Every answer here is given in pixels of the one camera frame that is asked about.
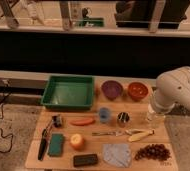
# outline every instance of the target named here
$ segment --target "green plastic tray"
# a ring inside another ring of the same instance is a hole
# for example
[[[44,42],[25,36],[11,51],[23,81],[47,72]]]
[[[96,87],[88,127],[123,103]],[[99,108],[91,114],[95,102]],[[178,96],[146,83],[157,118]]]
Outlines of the green plastic tray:
[[[41,104],[54,109],[90,109],[93,96],[93,77],[51,76]]]

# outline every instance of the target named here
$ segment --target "wooden table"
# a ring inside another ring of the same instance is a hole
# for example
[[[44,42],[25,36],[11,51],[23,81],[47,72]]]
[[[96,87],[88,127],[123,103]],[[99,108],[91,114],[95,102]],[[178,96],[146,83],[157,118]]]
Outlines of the wooden table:
[[[128,112],[130,114],[131,120],[129,124],[122,128],[149,128],[149,124],[146,122],[146,112],[147,105],[149,102],[149,96],[140,102],[134,102],[127,95],[126,90],[128,84],[123,84],[125,92],[122,97],[117,98],[115,101],[107,100],[100,90],[101,82],[96,83],[95,87],[95,99],[94,104],[89,111],[80,112],[58,112],[51,111],[43,108],[37,126],[34,132],[34,137],[28,152],[25,166],[26,168],[33,169],[59,169],[59,170],[128,170],[128,171],[177,171],[177,163],[172,150],[170,139],[168,137],[166,128],[164,126],[164,121],[162,121],[158,128],[155,129],[155,134],[144,138],[138,142],[129,143],[127,141],[128,135],[122,136],[92,136],[92,131],[110,131],[120,129],[116,123],[117,115],[120,112]],[[99,122],[97,116],[97,110],[100,107],[108,107],[112,111],[113,120],[110,124],[102,124]],[[60,113],[64,118],[63,128],[53,128],[52,132],[62,133],[65,136],[65,143],[63,147],[63,154],[61,157],[49,157],[45,154],[43,161],[37,159],[38,149],[41,139],[42,130],[46,127],[48,122],[51,120],[51,116]],[[74,119],[80,119],[85,116],[94,116],[96,118],[95,124],[88,126],[73,126],[69,122]],[[70,136],[74,133],[80,133],[86,139],[85,149],[81,152],[75,151],[69,144]],[[129,168],[116,168],[104,162],[102,156],[102,145],[104,143],[127,143],[129,144],[130,150],[132,152],[132,161]],[[159,162],[157,160],[143,159],[136,161],[134,156],[140,148],[153,143],[163,143],[171,152],[171,158],[165,162]],[[75,168],[73,167],[73,156],[79,154],[89,154],[97,153],[99,158],[99,163],[95,166],[87,166]]]

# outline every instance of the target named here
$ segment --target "red grapes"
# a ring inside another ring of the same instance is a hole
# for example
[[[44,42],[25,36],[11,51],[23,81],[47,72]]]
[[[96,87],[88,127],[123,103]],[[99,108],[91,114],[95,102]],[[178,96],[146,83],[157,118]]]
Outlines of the red grapes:
[[[135,160],[142,158],[154,159],[165,161],[170,157],[170,151],[164,146],[164,144],[152,144],[147,145],[137,151]]]

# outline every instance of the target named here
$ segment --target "small container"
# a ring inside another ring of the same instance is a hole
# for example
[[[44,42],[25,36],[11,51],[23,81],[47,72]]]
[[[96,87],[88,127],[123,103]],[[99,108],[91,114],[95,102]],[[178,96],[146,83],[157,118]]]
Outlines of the small container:
[[[108,80],[104,82],[101,86],[101,89],[109,100],[115,100],[123,93],[123,86],[114,80]]]
[[[106,107],[100,108],[98,115],[101,123],[108,123],[111,120],[111,111]]]
[[[140,101],[148,95],[148,88],[140,82],[132,82],[128,86],[128,95],[134,101]]]
[[[126,124],[129,122],[129,120],[130,120],[130,117],[128,113],[126,112],[121,112],[117,116],[117,123],[120,127],[125,127]]]

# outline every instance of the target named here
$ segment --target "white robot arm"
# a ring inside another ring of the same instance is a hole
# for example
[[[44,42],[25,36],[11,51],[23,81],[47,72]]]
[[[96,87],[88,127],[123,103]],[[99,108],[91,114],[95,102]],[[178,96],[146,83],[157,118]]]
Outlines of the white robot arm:
[[[169,113],[175,102],[190,111],[190,67],[181,67],[162,73],[156,80],[157,90],[150,98],[156,113]]]

